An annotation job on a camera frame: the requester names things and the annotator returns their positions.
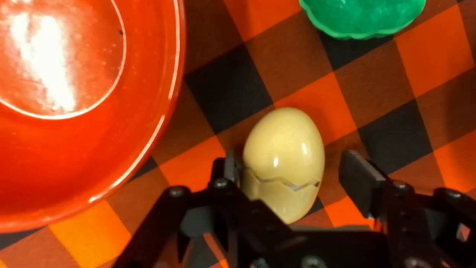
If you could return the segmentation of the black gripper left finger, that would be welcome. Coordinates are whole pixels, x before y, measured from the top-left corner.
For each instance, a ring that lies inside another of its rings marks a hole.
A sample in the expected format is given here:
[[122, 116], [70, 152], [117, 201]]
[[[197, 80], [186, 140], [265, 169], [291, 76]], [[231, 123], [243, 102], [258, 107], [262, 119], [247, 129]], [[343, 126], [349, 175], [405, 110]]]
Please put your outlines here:
[[241, 184], [241, 161], [234, 150], [213, 161], [210, 186], [213, 189], [239, 187]]

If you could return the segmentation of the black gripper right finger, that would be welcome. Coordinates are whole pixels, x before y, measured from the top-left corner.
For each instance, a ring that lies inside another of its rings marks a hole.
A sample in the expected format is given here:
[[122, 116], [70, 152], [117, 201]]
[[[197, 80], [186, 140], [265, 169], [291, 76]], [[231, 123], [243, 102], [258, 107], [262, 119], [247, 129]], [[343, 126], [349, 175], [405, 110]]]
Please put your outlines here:
[[340, 183], [365, 217], [386, 214], [392, 181], [359, 152], [346, 150], [341, 155]]

